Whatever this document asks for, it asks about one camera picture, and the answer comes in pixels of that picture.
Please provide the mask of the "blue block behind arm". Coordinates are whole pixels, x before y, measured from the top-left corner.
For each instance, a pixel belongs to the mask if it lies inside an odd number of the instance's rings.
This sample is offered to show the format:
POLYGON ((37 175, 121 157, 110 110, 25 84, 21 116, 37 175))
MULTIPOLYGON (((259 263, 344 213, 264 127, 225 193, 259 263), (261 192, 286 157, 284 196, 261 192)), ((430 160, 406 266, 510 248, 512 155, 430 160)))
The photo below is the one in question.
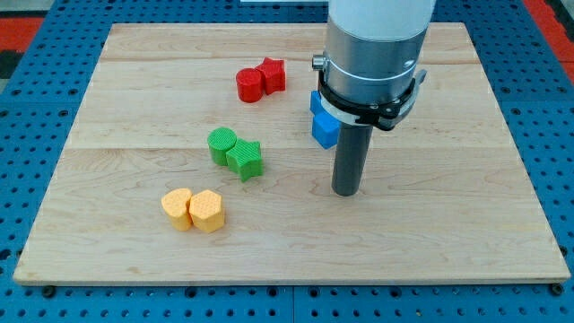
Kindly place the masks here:
POLYGON ((312 91, 310 93, 309 109, 314 115, 320 114, 324 111, 321 96, 318 91, 312 91))

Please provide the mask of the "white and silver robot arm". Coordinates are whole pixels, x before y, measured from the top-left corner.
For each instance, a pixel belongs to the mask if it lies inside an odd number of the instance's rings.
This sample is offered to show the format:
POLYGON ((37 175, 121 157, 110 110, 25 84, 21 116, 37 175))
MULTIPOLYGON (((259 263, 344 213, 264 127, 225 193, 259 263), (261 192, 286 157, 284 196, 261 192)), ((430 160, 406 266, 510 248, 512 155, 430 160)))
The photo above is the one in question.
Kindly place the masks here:
POLYGON ((330 0, 323 53, 312 58, 324 85, 358 104, 388 103, 411 82, 435 0, 330 0))

